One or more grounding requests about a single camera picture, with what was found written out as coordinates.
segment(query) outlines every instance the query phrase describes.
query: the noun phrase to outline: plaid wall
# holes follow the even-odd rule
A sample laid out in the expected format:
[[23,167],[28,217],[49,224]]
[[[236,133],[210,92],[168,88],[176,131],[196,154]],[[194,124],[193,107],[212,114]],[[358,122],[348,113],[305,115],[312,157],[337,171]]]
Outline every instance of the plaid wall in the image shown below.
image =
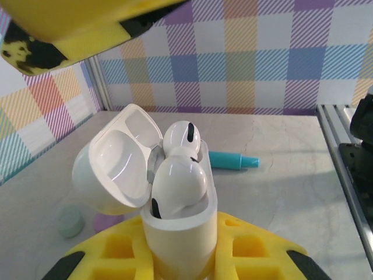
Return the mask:
[[116,109],[313,114],[373,84],[371,0],[192,0],[99,55]]
[[0,57],[0,185],[99,110],[84,62],[28,77]]

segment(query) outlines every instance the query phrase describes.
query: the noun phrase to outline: marble surface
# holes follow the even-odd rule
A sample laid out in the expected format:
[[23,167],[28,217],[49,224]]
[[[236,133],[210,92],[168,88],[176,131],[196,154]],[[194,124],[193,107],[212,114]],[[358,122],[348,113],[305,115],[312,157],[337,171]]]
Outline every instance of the marble surface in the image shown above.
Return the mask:
[[[41,279],[74,245],[94,235],[95,211],[76,197],[76,155],[115,116],[100,112],[0,187],[0,279]],[[153,113],[199,128],[211,151],[257,156],[247,171],[214,170],[219,211],[305,247],[332,279],[373,279],[316,117]],[[64,240],[55,217],[78,204],[83,232]]]

